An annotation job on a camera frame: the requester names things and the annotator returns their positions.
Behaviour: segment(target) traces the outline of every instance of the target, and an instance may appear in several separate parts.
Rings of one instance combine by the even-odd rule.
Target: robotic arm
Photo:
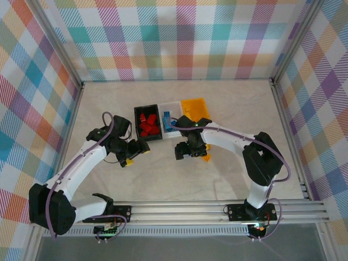
[[[206,156],[206,144],[222,147],[244,158],[252,183],[241,211],[245,212],[250,220],[262,218],[273,179],[283,166],[278,157],[260,145],[262,143],[269,146],[281,156],[270,136],[264,132],[258,135],[238,133],[225,129],[209,119],[201,118],[194,122],[186,116],[180,117],[174,128],[188,138],[187,142],[180,142],[175,147],[177,160],[183,159],[185,155]]]
[[[126,167],[132,163],[134,157],[150,151],[144,140],[130,139],[130,121],[117,115],[113,118],[113,130],[99,145],[89,149],[108,133],[110,126],[105,125],[91,131],[79,152],[58,174],[44,185],[34,184],[32,186],[29,191],[29,218],[31,222],[48,228],[45,204],[52,188],[54,191],[49,202],[49,216],[53,230],[58,235],[65,234],[75,222],[80,220],[95,215],[112,215],[119,212],[119,209],[114,209],[113,199],[102,194],[93,194],[82,200],[72,200],[82,181],[109,153],[116,155],[121,167]],[[60,176],[68,167],[70,168],[62,179]]]

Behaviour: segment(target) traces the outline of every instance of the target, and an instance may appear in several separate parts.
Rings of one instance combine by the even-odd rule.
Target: red object
[[[158,126],[153,126],[149,133],[150,133],[150,135],[157,135],[157,134],[159,134]]]
[[[146,121],[143,121],[140,125],[139,125],[140,128],[142,128],[144,131],[146,132],[150,132],[152,127],[146,123]]]
[[[147,118],[147,123],[152,126],[156,122],[156,119],[157,119],[156,114],[150,114],[150,116]]]
[[[141,122],[146,121],[145,115],[143,113],[140,114],[140,121]]]
[[[140,133],[140,136],[141,136],[141,137],[146,137],[146,136],[148,136],[148,132],[142,131],[142,132]]]

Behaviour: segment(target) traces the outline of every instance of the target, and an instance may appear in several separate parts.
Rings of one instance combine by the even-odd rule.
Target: colorful plaid backdrop
[[[348,260],[348,1],[326,0],[279,89],[315,199]]]
[[[52,174],[77,88],[24,0],[0,7],[0,260],[19,260],[28,191]]]
[[[83,80],[96,81],[268,78],[305,4],[302,0],[40,2]]]

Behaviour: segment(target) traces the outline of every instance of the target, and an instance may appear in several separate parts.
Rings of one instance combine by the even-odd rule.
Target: yellow part
[[[134,163],[134,160],[133,159],[126,159],[126,163],[127,163],[126,167],[131,166]]]
[[[199,121],[201,118],[210,119],[210,115],[206,106],[206,102],[203,98],[182,100],[181,106],[183,108],[183,113],[192,121]],[[208,162],[211,156],[208,154],[202,157],[206,162]]]

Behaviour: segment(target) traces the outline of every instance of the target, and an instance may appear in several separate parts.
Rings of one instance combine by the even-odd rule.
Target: red block
[[[153,126],[149,133],[150,135],[157,135],[159,134],[159,128],[157,126]]]
[[[150,116],[147,118],[147,123],[152,126],[156,122],[156,119],[157,119],[156,114],[150,114]]]
[[[152,127],[146,123],[146,121],[143,121],[140,125],[139,125],[140,128],[142,128],[144,131],[146,132],[150,132]]]
[[[146,121],[145,115],[143,113],[140,114],[140,121],[141,122]]]
[[[140,133],[140,136],[141,136],[141,137],[146,137],[146,136],[148,136],[148,132],[142,131],[142,132]]]

